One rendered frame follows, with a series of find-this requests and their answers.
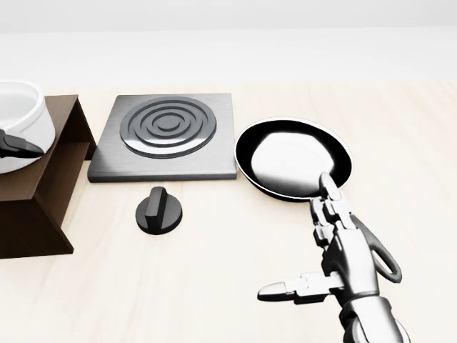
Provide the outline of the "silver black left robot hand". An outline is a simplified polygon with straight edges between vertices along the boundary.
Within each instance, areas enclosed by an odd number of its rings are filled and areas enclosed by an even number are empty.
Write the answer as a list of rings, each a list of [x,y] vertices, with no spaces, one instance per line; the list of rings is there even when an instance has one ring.
[[[39,146],[0,129],[0,159],[6,157],[35,159],[44,154],[45,152]]]

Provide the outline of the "round black stove knob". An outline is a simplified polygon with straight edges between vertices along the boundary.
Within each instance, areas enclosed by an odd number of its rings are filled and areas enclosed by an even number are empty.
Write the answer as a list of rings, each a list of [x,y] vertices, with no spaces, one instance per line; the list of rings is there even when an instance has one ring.
[[[166,234],[180,224],[183,210],[180,201],[164,187],[153,187],[147,198],[136,208],[136,223],[152,235]]]

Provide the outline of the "flat dark stove plate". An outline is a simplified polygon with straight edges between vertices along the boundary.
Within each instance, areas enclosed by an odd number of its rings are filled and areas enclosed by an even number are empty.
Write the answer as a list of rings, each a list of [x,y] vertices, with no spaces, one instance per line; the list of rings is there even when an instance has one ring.
[[[230,93],[117,96],[90,182],[235,179]]]

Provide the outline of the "brown wooden cabinet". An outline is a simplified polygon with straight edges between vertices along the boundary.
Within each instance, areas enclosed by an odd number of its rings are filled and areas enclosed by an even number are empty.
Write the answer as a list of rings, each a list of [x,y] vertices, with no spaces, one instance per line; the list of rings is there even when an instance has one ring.
[[[77,95],[47,96],[56,138],[46,155],[0,174],[0,259],[71,254],[63,232],[82,164],[96,143]]]

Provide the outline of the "black frying pan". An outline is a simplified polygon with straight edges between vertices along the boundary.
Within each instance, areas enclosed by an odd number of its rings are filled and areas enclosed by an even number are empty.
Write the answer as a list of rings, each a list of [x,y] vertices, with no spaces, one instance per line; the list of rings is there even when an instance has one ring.
[[[271,118],[258,121],[239,136],[235,158],[244,176],[263,193],[289,202],[319,197],[319,177],[330,174],[341,188],[352,172],[347,146],[331,130],[313,121]],[[399,265],[377,237],[353,214],[351,219],[368,243],[376,276],[393,283],[402,280]]]

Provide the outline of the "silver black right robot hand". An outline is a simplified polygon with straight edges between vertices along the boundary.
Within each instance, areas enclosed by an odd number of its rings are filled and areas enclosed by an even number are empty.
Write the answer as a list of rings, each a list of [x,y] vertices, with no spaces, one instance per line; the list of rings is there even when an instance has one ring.
[[[321,195],[311,200],[311,215],[314,238],[323,248],[323,271],[265,286],[258,300],[310,304],[332,294],[343,305],[353,298],[379,294],[371,250],[351,219],[348,202],[326,172],[319,177],[319,189]]]

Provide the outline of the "white bowl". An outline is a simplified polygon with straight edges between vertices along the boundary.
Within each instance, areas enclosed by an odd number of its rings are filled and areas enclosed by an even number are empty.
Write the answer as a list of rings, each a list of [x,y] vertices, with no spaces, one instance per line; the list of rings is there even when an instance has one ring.
[[[56,136],[44,95],[33,84],[25,81],[0,80],[0,129],[39,146],[45,154]],[[0,159],[0,174],[24,168],[44,155],[35,159]]]

